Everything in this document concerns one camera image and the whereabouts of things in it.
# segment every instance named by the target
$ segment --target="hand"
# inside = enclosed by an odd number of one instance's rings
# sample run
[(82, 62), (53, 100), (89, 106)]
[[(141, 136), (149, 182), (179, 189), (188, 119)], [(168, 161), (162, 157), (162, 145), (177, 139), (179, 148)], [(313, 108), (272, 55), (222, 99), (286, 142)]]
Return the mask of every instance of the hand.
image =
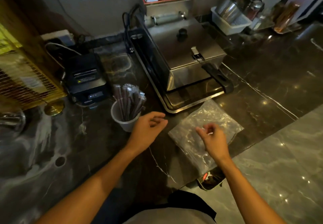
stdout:
[(168, 120), (163, 119), (164, 117), (165, 114), (159, 112), (140, 116), (133, 127), (126, 148), (135, 153), (135, 156), (146, 150), (166, 127)]
[(220, 165), (222, 161), (231, 159), (223, 130), (214, 123), (204, 125), (203, 128), (196, 127), (196, 132), (202, 138), (206, 151), (216, 164)]

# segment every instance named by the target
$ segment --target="gray tile floor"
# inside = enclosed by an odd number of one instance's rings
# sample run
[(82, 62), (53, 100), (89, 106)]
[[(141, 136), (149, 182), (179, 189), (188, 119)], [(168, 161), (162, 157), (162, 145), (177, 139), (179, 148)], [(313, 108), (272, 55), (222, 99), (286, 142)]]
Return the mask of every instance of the gray tile floor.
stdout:
[[(288, 223), (323, 223), (323, 105), (234, 158), (257, 192)], [(216, 212), (217, 223), (244, 223), (228, 182), (187, 189)]]

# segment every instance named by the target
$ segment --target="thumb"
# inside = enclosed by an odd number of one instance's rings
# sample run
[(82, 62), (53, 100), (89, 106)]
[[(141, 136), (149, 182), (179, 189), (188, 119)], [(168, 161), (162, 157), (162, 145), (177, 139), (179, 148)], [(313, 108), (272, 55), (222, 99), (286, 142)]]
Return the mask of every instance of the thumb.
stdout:
[(153, 129), (159, 134), (168, 124), (168, 120), (164, 119), (159, 124), (157, 124)]
[(209, 136), (202, 128), (196, 127), (195, 130), (197, 134), (202, 138), (203, 141), (205, 141), (206, 138)]

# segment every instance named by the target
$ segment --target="black marble countertop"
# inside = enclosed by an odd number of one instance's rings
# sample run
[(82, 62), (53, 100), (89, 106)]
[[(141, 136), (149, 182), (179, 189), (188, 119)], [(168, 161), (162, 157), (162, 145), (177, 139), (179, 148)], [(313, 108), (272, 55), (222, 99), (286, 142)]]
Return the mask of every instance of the black marble countertop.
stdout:
[[(224, 37), (205, 28), (228, 56), (221, 69), (234, 92), (214, 100), (244, 127), (229, 145), (232, 157), (277, 132), (323, 103), (323, 26), (296, 33), (266, 31)], [(93, 50), (112, 83), (139, 85), (146, 112), (163, 107), (135, 55), (124, 45)], [(0, 148), (0, 215), (4, 223), (31, 223), (95, 173), (126, 143), (129, 133), (111, 118), (112, 99), (81, 108), (67, 99), (62, 114), (48, 117), (43, 108), (28, 111), (25, 132)], [(132, 202), (156, 202), (199, 177), (195, 167), (168, 136), (200, 105), (167, 114), (169, 123), (148, 150), (126, 169), (111, 196), (125, 210)]]

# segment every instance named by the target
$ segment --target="white plastic cup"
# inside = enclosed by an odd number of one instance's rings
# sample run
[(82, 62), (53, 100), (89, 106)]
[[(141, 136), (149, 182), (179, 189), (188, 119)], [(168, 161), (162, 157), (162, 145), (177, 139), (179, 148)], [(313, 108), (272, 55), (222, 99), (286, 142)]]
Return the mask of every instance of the white plastic cup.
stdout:
[(115, 101), (115, 103), (111, 107), (111, 116), (112, 119), (119, 123), (119, 125), (122, 127), (122, 129), (126, 132), (132, 132), (132, 129), (135, 125), (135, 122), (138, 120), (141, 112), (133, 119), (127, 122), (123, 122), (121, 112), (120, 112), (120, 107), (118, 101)]

